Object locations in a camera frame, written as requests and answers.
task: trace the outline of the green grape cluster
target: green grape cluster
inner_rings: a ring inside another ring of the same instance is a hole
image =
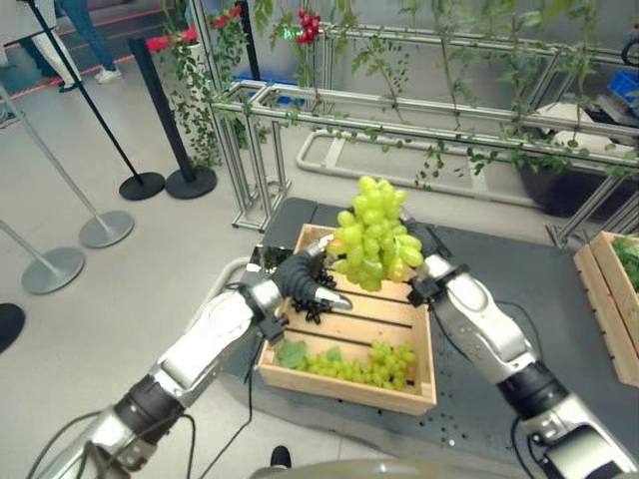
[[[333,347],[320,354],[307,356],[295,369],[344,381],[399,390],[406,385],[408,365],[415,361],[416,357],[409,343],[392,347],[385,341],[374,341],[366,362],[343,359],[339,348]]]
[[[371,177],[361,177],[358,185],[360,194],[352,200],[354,214],[339,212],[339,228],[326,251],[340,256],[332,265],[336,272],[362,289],[378,291],[383,279],[405,281],[409,268],[423,263],[421,242],[399,221],[406,192]]]

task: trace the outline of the white sneaker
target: white sneaker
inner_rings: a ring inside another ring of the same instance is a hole
[[[96,75],[96,82],[104,85],[106,83],[111,83],[115,80],[118,80],[120,77],[122,77],[122,73],[117,68],[115,70],[107,70],[105,68],[102,68],[102,70],[100,70],[100,73]]]

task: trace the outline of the black table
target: black table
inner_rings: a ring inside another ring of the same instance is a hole
[[[265,233],[263,244],[293,247],[302,224],[335,226],[337,212],[337,207],[288,199]],[[573,252],[435,228],[455,262],[470,265],[495,300],[515,303],[500,307],[537,346],[530,323],[534,322],[546,364],[639,456],[639,389],[616,378]],[[246,273],[244,280],[257,278]],[[421,417],[266,386],[258,374],[254,376],[255,404],[290,422],[333,430],[389,454],[465,462],[510,477],[520,475],[508,437],[513,411],[496,388],[448,344],[436,321],[430,328],[438,403]],[[256,347],[253,338],[246,341],[226,368],[226,387],[243,401],[247,398],[243,380]],[[519,444],[525,450],[521,436]]]

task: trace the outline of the stanchion base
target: stanchion base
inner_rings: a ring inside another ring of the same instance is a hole
[[[190,183],[184,181],[180,170],[171,173],[165,184],[167,193],[179,200],[191,200],[205,195],[218,184],[218,176],[213,170],[197,167],[194,172],[196,180]]]
[[[22,287],[33,294],[46,294],[60,289],[78,275],[84,266],[84,256],[74,247],[59,247],[45,252],[54,270],[34,260],[22,274]]]
[[[123,240],[133,229],[133,217],[125,212],[108,212],[100,214],[107,224],[106,228],[95,218],[86,223],[80,230],[80,242],[86,247],[106,247]]]
[[[15,304],[0,304],[0,352],[18,338],[24,326],[24,312]]]
[[[120,185],[120,196],[125,200],[138,202],[146,198],[154,197],[164,189],[164,177],[159,173],[141,173],[139,177],[143,184],[140,185],[135,177],[131,177]]]

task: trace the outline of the blue container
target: blue container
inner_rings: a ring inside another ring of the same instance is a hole
[[[621,98],[635,112],[639,111],[639,72],[615,71],[608,84],[608,90]]]

